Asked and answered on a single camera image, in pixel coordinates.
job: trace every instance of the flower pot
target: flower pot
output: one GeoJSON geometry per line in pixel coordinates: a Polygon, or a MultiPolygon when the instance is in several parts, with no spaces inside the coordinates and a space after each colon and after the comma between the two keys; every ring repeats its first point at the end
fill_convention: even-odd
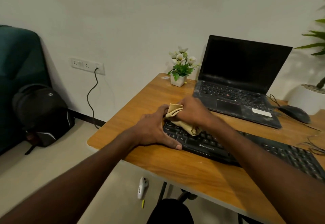
{"type": "Polygon", "coordinates": [[[301,108],[308,115],[314,115],[325,100],[324,94],[324,89],[318,90],[310,84],[302,84],[295,89],[288,105],[301,108]]]}
{"type": "Polygon", "coordinates": [[[175,78],[174,78],[173,74],[172,73],[170,74],[170,82],[171,82],[171,84],[173,84],[175,86],[178,86],[178,87],[181,87],[184,84],[184,82],[186,81],[186,78],[187,78],[187,75],[184,76],[184,77],[180,76],[177,79],[177,81],[175,81],[175,78]]]}

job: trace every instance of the potted plant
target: potted plant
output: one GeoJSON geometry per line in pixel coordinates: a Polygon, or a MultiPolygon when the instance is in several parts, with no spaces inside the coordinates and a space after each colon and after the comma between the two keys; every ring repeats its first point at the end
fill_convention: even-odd
{"type": "Polygon", "coordinates": [[[194,56],[188,58],[186,51],[188,48],[182,48],[178,46],[178,51],[169,52],[173,60],[173,69],[169,71],[171,84],[181,87],[189,74],[193,72],[195,68],[200,66],[194,65],[196,58],[194,56]]]}
{"type": "MultiPolygon", "coordinates": [[[[316,22],[325,23],[325,19],[318,19],[316,22]]],[[[312,34],[302,34],[308,37],[317,37],[325,40],[325,32],[309,30],[312,34]]],[[[306,46],[301,46],[297,48],[313,48],[313,47],[323,47],[320,52],[311,54],[312,56],[325,55],[325,42],[318,42],[315,44],[309,44],[306,46]]],[[[308,115],[316,114],[321,104],[324,101],[325,89],[323,89],[325,84],[325,77],[316,85],[302,84],[294,91],[290,97],[288,104],[291,106],[299,107],[304,110],[308,115]]]]}

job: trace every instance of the zebronics logo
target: zebronics logo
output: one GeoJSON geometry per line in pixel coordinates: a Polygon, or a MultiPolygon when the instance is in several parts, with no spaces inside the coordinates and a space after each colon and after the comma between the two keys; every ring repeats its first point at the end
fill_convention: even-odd
{"type": "Polygon", "coordinates": [[[203,148],[208,148],[208,149],[210,149],[210,150],[214,150],[214,148],[210,148],[210,147],[207,147],[207,146],[205,146],[205,145],[202,145],[202,144],[199,144],[199,146],[201,146],[201,147],[203,147],[203,148]]]}

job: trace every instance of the black keyboard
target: black keyboard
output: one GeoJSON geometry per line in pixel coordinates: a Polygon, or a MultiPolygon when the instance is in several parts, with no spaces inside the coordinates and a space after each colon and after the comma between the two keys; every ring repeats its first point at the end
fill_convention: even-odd
{"type": "MultiPolygon", "coordinates": [[[[170,137],[179,141],[183,145],[183,150],[185,151],[189,151],[218,162],[240,167],[237,160],[228,151],[226,151],[215,138],[205,131],[202,131],[197,136],[191,136],[183,128],[176,126],[170,121],[166,121],[164,125],[164,132],[170,137]]],[[[284,160],[286,163],[289,163],[315,179],[325,182],[325,171],[311,152],[249,133],[244,133],[241,131],[238,132],[266,151],[284,160]]]]}
{"type": "Polygon", "coordinates": [[[222,96],[226,99],[237,101],[251,108],[268,111],[269,107],[265,104],[263,97],[259,94],[242,91],[240,89],[202,82],[200,92],[208,95],[222,96]]]}

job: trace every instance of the backpack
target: backpack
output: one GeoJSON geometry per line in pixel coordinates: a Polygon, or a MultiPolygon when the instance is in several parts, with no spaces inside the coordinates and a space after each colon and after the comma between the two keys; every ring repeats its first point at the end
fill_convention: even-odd
{"type": "Polygon", "coordinates": [[[44,84],[21,87],[12,99],[14,113],[26,131],[32,147],[47,147],[74,126],[67,104],[52,88],[44,84]]]}

